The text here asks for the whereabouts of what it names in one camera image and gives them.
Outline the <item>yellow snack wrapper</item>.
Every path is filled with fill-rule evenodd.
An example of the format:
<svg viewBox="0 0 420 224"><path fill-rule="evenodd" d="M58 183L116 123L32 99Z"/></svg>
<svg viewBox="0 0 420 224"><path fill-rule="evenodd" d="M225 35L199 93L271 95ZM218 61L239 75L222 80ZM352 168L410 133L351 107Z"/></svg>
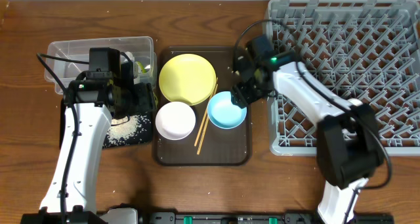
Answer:
<svg viewBox="0 0 420 224"><path fill-rule="evenodd" d="M147 69L146 69L146 67L141 62L136 61L135 64L136 64L136 66L138 68L139 74L145 74L145 73L148 72Z"/></svg>

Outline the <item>white tissue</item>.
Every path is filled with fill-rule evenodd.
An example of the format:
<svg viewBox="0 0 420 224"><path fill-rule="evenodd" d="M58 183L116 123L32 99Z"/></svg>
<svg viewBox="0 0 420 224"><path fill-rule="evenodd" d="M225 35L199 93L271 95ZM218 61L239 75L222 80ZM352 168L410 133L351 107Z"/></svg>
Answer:
<svg viewBox="0 0 420 224"><path fill-rule="evenodd" d="M129 61L134 62L135 61L135 58L134 58L134 56L131 52L127 51L127 52L125 52L125 54L127 55L125 57L125 62L129 62Z"/></svg>

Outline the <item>pink white bowl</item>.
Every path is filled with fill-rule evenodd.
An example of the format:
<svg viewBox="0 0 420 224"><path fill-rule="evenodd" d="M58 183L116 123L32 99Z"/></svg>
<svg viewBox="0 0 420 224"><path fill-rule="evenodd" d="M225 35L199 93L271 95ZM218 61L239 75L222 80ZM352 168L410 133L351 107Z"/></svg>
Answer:
<svg viewBox="0 0 420 224"><path fill-rule="evenodd" d="M196 125L196 115L186 103L169 102L157 112L155 125L163 138L177 141L191 134Z"/></svg>

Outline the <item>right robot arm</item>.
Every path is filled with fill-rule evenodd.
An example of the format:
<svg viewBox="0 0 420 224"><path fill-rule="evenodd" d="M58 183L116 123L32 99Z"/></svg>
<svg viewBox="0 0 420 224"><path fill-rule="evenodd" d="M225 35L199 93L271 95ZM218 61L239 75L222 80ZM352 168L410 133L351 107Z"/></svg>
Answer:
<svg viewBox="0 0 420 224"><path fill-rule="evenodd" d="M245 50L233 50L232 69L241 82L231 89L232 103L245 108L273 92L291 100L316 128L316 159L325 178L319 218L354 221L359 193L369 189L376 168L390 163L372 107L338 97L308 72L294 50L277 53L265 35L248 41Z"/></svg>

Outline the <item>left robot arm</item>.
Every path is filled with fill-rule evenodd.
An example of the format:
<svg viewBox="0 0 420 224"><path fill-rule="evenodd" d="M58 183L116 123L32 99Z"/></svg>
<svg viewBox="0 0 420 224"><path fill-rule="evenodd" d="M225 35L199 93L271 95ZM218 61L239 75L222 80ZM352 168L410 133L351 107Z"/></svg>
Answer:
<svg viewBox="0 0 420 224"><path fill-rule="evenodd" d="M65 126L56 169L39 211L25 213L22 223L137 223L133 208L99 216L96 182L102 145L113 119L155 109L149 83L134 82L136 63L89 63L89 69L64 85Z"/></svg>

